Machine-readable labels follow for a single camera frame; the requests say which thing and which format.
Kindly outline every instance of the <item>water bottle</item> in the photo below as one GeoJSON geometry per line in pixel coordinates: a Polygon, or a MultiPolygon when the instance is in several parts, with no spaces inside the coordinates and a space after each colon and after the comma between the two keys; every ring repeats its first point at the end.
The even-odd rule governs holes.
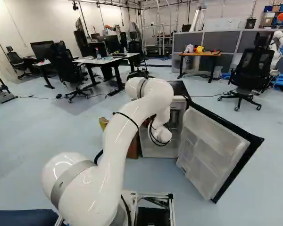
{"type": "Polygon", "coordinates": [[[100,52],[99,52],[99,49],[98,48],[95,48],[96,49],[96,58],[98,60],[101,60],[102,59],[102,56],[100,55],[100,52]]]}

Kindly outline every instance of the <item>white wall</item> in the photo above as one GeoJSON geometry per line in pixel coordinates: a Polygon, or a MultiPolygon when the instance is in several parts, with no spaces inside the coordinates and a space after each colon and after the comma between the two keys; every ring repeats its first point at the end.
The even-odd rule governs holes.
{"type": "MultiPolygon", "coordinates": [[[[73,31],[76,30],[75,22],[80,16],[80,11],[73,11],[72,2],[67,0],[0,0],[0,43],[4,50],[6,46],[12,46],[20,56],[32,55],[31,42],[44,40],[63,40],[71,50],[73,56],[80,56],[73,31]],[[8,9],[14,18],[23,40],[21,40],[16,27],[8,13],[8,9]]],[[[127,9],[122,8],[124,27],[121,25],[121,13],[118,7],[101,5],[101,11],[105,24],[114,26],[119,24],[122,31],[129,28],[127,9]]],[[[86,19],[89,33],[93,33],[92,26],[96,32],[102,34],[103,22],[100,10],[96,4],[82,2],[82,9],[86,19]]],[[[9,74],[2,73],[1,76],[13,80],[16,75],[10,68],[9,63],[0,49],[0,68],[9,68],[9,74]]]]}
{"type": "MultiPolygon", "coordinates": [[[[175,3],[175,0],[169,0],[169,3],[175,3]]],[[[207,5],[206,11],[206,19],[219,19],[221,17],[237,17],[241,19],[241,27],[245,26],[246,19],[251,15],[253,0],[226,0],[224,5],[224,0],[205,0],[203,1],[207,5]]],[[[166,4],[164,0],[160,1],[160,5],[166,4]]],[[[191,2],[190,6],[190,16],[189,16],[189,24],[192,23],[195,10],[199,4],[197,2],[191,2]]],[[[254,10],[254,16],[257,18],[256,26],[260,24],[261,15],[265,5],[269,4],[269,0],[257,0],[256,7],[254,10]]],[[[149,5],[150,7],[156,6],[155,3],[149,5]]],[[[176,5],[171,6],[171,15],[172,15],[172,24],[175,24],[176,21],[176,5]]],[[[178,31],[181,31],[181,27],[183,24],[188,24],[188,8],[187,3],[183,3],[179,5],[179,14],[178,14],[178,31]]],[[[151,22],[156,21],[156,13],[157,9],[148,9],[145,11],[145,24],[150,24],[151,22]]],[[[160,8],[160,19],[161,23],[170,24],[169,20],[169,8],[163,7],[160,8]]],[[[169,28],[165,29],[166,34],[169,34],[169,28]]],[[[144,35],[147,37],[147,44],[155,43],[155,39],[152,38],[153,30],[145,31],[144,35]]]]}
{"type": "MultiPolygon", "coordinates": [[[[80,11],[73,11],[72,2],[68,0],[5,0],[14,18],[19,32],[23,37],[19,36],[13,20],[8,12],[4,0],[0,0],[0,42],[5,50],[6,46],[12,46],[13,49],[21,56],[32,55],[30,43],[53,40],[63,40],[66,46],[72,51],[74,56],[80,56],[73,31],[75,30],[75,21],[80,16],[80,11]]],[[[175,3],[176,0],[169,0],[169,3],[175,3]]],[[[242,20],[251,14],[253,0],[226,0],[223,5],[223,0],[206,0],[207,12],[206,18],[220,18],[220,17],[239,17],[242,20]]],[[[260,17],[265,5],[269,4],[269,0],[257,0],[254,16],[257,17],[256,27],[260,23],[260,17]]],[[[101,33],[103,30],[103,22],[100,16],[100,10],[96,4],[82,2],[82,9],[86,19],[87,27],[90,33],[93,33],[93,26],[96,32],[101,33]]],[[[192,22],[195,9],[198,2],[191,2],[190,19],[192,22]]],[[[120,8],[113,6],[101,5],[102,16],[104,24],[121,25],[120,8]]],[[[148,9],[145,11],[145,23],[150,24],[156,21],[157,9],[148,9]]],[[[188,5],[183,3],[179,5],[178,14],[178,28],[180,31],[182,24],[187,24],[188,21],[188,5]]],[[[124,27],[121,25],[122,31],[129,29],[129,16],[126,8],[122,8],[124,27]]],[[[176,5],[171,6],[172,21],[176,22],[176,5]]],[[[160,20],[162,23],[170,24],[169,8],[160,8],[160,20]]],[[[131,22],[136,22],[135,11],[130,10],[131,22]]],[[[140,17],[137,16],[137,24],[140,26],[140,17]]],[[[169,27],[165,27],[166,34],[169,34],[169,27]]],[[[147,44],[155,43],[155,38],[152,37],[153,31],[148,29],[144,35],[147,37],[147,44]]],[[[8,64],[3,51],[0,49],[0,71],[1,75],[8,80],[16,78],[10,65],[8,64]]]]}

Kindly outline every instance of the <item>desk leg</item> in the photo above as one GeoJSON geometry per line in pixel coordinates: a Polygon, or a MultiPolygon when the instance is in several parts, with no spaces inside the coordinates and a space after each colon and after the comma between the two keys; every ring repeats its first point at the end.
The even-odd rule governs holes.
{"type": "Polygon", "coordinates": [[[96,81],[96,80],[95,80],[90,65],[86,64],[86,67],[87,67],[88,74],[89,74],[89,76],[90,76],[90,78],[91,78],[91,81],[92,81],[92,85],[90,85],[89,87],[91,87],[91,86],[96,86],[97,84],[100,84],[100,81],[96,81]]]}
{"type": "Polygon", "coordinates": [[[40,71],[41,71],[41,73],[43,75],[44,80],[47,83],[47,85],[45,85],[45,87],[50,88],[50,89],[54,89],[54,87],[51,85],[51,83],[48,80],[46,71],[44,70],[44,68],[42,66],[40,67],[40,71]]]}
{"type": "Polygon", "coordinates": [[[213,66],[212,66],[212,71],[211,71],[211,77],[208,80],[208,83],[211,83],[214,77],[214,70],[215,70],[215,66],[216,66],[216,62],[217,62],[217,57],[216,56],[212,56],[213,58],[213,66]]]}
{"type": "Polygon", "coordinates": [[[134,72],[134,64],[133,64],[133,60],[129,60],[129,62],[130,62],[131,72],[134,72]]]}
{"type": "Polygon", "coordinates": [[[177,77],[177,79],[181,79],[184,75],[184,73],[183,73],[183,57],[184,56],[180,56],[180,69],[179,69],[179,76],[177,77]]]}
{"type": "Polygon", "coordinates": [[[117,78],[118,89],[119,89],[119,91],[121,91],[121,90],[124,89],[124,86],[123,86],[123,83],[122,83],[121,75],[120,75],[119,70],[118,70],[118,66],[114,67],[114,71],[115,71],[115,76],[117,78]]]}

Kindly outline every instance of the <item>whiteboard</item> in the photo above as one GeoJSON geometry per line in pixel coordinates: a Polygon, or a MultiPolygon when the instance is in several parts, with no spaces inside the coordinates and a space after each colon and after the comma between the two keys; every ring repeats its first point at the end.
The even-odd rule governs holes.
{"type": "Polygon", "coordinates": [[[224,31],[238,29],[241,23],[240,17],[232,18],[206,18],[204,23],[204,31],[224,31]]]}

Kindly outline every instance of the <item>door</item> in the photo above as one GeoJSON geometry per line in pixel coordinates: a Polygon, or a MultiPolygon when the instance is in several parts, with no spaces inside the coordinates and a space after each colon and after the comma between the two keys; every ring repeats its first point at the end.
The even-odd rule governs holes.
{"type": "Polygon", "coordinates": [[[264,141],[190,101],[177,166],[206,200],[217,203],[264,141]]]}

